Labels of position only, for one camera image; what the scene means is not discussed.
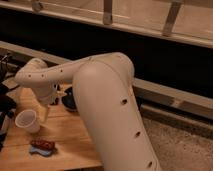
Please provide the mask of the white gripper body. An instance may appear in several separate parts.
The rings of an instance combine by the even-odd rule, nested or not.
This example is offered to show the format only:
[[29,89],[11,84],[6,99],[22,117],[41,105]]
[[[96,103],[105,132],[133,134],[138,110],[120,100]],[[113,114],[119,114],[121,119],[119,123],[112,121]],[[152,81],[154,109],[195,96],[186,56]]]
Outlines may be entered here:
[[39,90],[37,94],[37,100],[43,106],[54,103],[56,98],[57,92],[55,90]]

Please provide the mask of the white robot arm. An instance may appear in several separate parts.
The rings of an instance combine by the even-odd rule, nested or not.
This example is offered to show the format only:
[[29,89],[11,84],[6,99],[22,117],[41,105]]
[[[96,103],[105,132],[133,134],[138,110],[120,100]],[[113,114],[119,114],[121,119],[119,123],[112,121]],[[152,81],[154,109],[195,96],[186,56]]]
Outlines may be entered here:
[[70,84],[77,111],[105,171],[162,171],[133,91],[134,65],[123,53],[93,55],[49,67],[31,59],[15,76],[42,105],[53,103],[57,84]]

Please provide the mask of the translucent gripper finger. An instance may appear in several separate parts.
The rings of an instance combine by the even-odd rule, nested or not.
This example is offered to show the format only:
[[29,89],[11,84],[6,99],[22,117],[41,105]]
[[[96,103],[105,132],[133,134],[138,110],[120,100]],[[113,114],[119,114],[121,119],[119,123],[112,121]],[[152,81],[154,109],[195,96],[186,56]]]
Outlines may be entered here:
[[40,105],[38,108],[39,119],[41,122],[45,122],[48,117],[49,107]]

